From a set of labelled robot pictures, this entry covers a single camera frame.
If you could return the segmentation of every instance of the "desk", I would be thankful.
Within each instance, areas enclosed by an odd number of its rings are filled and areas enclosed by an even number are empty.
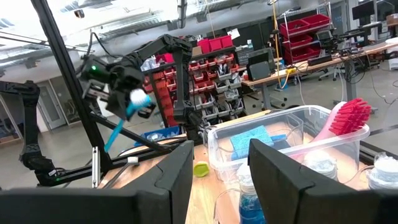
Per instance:
[[[376,44],[376,45],[366,46],[366,47],[363,47],[363,50],[364,50],[363,53],[353,55],[352,57],[361,57],[361,56],[366,56],[369,54],[375,54],[375,53],[379,53],[384,50],[387,50],[387,49],[390,49],[393,47],[397,47],[397,46],[398,46],[398,44],[387,44],[385,42]],[[344,62],[345,67],[350,67],[350,66],[352,68],[354,67],[354,62],[352,60],[350,60],[348,57],[343,57],[343,59],[345,60],[345,62]],[[319,65],[314,65],[314,66],[308,66],[307,62],[299,62],[299,63],[294,64],[298,68],[297,71],[291,73],[290,75],[299,75],[302,72],[311,72],[311,71],[315,71],[315,70],[321,70],[325,67],[329,67],[331,65],[337,65],[342,62],[343,61],[341,58],[336,58],[336,59],[333,59],[332,61],[321,63]],[[286,70],[279,71],[279,78],[285,78],[286,76],[287,76]],[[356,98],[355,83],[358,81],[358,78],[359,77],[352,79],[351,83],[346,82],[346,94],[347,94],[348,101]],[[266,110],[269,110],[269,109],[271,109],[271,100],[270,100],[270,96],[269,96],[269,92],[268,92],[268,85],[270,85],[271,83],[274,83],[276,80],[278,80],[278,74],[274,73],[270,77],[263,78],[263,79],[256,80],[256,81],[244,80],[244,81],[242,81],[242,84],[246,85],[246,86],[260,85],[261,93],[262,93],[262,100],[264,102],[264,108]]]
[[[228,121],[225,123],[218,124],[218,127],[228,126],[237,122],[242,122],[244,120],[257,118],[260,116],[264,116],[270,111],[262,111],[260,113],[252,114],[245,116],[243,118],[235,119],[232,121]],[[124,154],[129,154],[134,151],[143,150],[145,147],[138,147],[135,149],[131,149],[130,151],[125,152]],[[196,164],[198,161],[208,162],[208,154],[206,147],[196,146],[194,150],[195,160],[193,161]],[[155,159],[144,161],[140,163],[138,167],[131,167],[127,169],[123,174],[121,174],[120,178],[116,181],[116,185],[114,188],[118,189],[123,187],[124,185],[130,183],[135,178],[139,177],[141,174],[145,173],[152,166],[156,165],[159,161],[161,161],[165,156],[157,157]],[[102,183],[100,184],[100,188],[104,186],[112,177],[114,177],[120,169],[115,169],[109,171],[104,177]],[[361,175],[358,178],[358,181],[354,181],[350,187],[354,187],[356,189],[366,189],[367,182],[364,175]],[[186,223],[189,224],[212,224],[213,223],[213,212],[214,205],[219,194],[224,192],[226,189],[238,189],[239,186],[237,184],[225,184],[224,182],[217,179],[216,172],[213,169],[210,169],[210,173],[202,178],[193,177],[192,189],[190,202],[188,206],[187,212],[187,220]],[[235,202],[238,200],[238,196],[229,198],[230,201]],[[221,224],[238,224],[239,223],[239,215],[237,210],[236,203],[224,202],[218,205],[217,214],[222,219],[220,220]]]

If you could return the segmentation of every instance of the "ceiling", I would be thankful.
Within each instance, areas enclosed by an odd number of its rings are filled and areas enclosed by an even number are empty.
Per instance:
[[[53,11],[68,49],[86,47],[90,31],[104,41],[166,25],[178,19],[177,0],[47,0]],[[219,11],[259,0],[186,0],[187,17]],[[45,43],[37,14],[30,0],[13,0],[15,4],[0,8],[0,69],[26,60],[51,56],[49,47],[29,42]],[[77,18],[74,11],[82,9],[85,17]]]

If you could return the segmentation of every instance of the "workstation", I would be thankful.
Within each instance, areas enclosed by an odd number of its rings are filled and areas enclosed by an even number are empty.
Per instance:
[[[378,22],[339,32],[332,11],[348,2],[299,1],[293,8],[283,7],[283,0],[240,2],[228,7],[261,4],[266,22],[220,30],[209,4],[193,20],[208,18],[211,28],[197,34],[184,27],[189,6],[199,3],[179,1],[180,32],[145,37],[145,44],[123,51],[125,45],[116,50],[106,35],[90,30],[79,63],[50,0],[31,3],[81,122],[39,133],[44,89],[37,80],[17,82],[6,70],[0,91],[22,98],[25,122],[16,131],[23,144],[0,146],[0,153],[22,147],[22,164],[13,163],[37,180],[1,182],[2,223],[398,221],[398,152],[367,141],[397,129],[391,117],[380,128],[395,100],[378,102],[395,92],[379,86],[379,96],[373,78],[398,57],[398,41],[392,32],[388,40],[373,39]],[[370,6],[356,2],[351,14],[362,4]],[[74,16],[81,19],[83,11]],[[52,89],[59,102],[62,96]],[[369,98],[373,90],[377,101]],[[81,135],[86,145],[76,144]],[[70,167],[64,159],[74,147],[84,151],[74,160],[89,159],[85,165]],[[86,185],[76,185],[80,181]]]

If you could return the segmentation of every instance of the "pink brush handle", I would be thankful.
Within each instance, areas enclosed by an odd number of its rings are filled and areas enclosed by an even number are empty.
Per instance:
[[[326,124],[323,126],[321,132],[319,132],[319,134],[314,139],[312,139],[311,142],[324,140],[324,139],[332,138],[332,137],[336,136],[333,132],[329,131],[329,128],[330,128],[331,124],[333,123],[333,121],[335,120],[335,117],[338,114],[338,111],[340,110],[340,108],[346,103],[347,102],[342,101],[342,102],[338,103],[333,108],[333,110],[330,112],[328,120],[326,121]]]

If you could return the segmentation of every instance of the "floor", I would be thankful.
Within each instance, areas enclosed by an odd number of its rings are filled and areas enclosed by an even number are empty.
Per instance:
[[[382,98],[375,94],[373,89],[372,77],[374,79],[374,87],[377,92],[386,98],[387,102],[392,102],[398,98],[398,88],[392,83],[398,80],[397,72],[388,72],[383,69],[388,68],[388,64],[382,64],[382,69],[367,72],[366,76],[357,84],[358,97],[362,97],[379,111],[371,116],[368,123],[371,130],[390,127],[398,124],[398,103],[388,105]],[[271,95],[277,98],[287,97],[287,105],[302,105],[300,96],[300,86],[289,84],[288,89],[283,92],[271,91]],[[254,98],[261,98],[260,94],[253,93]],[[318,78],[308,78],[302,82],[302,96],[307,105],[320,105],[326,108],[333,108],[333,100],[341,99],[341,82],[338,78],[333,81],[331,77],[318,81]],[[256,113],[261,110],[261,101],[245,96],[246,111],[249,114]],[[116,122],[116,117],[111,117],[112,122]],[[153,117],[150,119],[142,119],[134,117],[131,123],[125,125],[131,131],[136,133],[144,133],[160,128],[160,119]],[[107,139],[111,134],[111,130],[98,125],[103,138]],[[380,133],[368,137],[366,142],[377,147],[381,147],[389,152],[398,154],[398,139],[395,137],[398,129]],[[78,123],[71,126],[64,126],[53,130],[52,132],[42,133],[39,136],[39,144],[43,155],[53,160],[57,167],[66,169],[74,169],[81,167],[91,159],[91,146],[86,136],[83,126]],[[111,157],[117,156],[121,151],[131,147],[134,141],[124,136],[117,138],[110,151]],[[22,143],[10,146],[0,146],[0,186],[4,189],[13,187],[34,187],[37,180],[32,171],[26,169],[19,161],[19,153],[23,147]],[[68,187],[91,187],[91,177],[72,182]]]

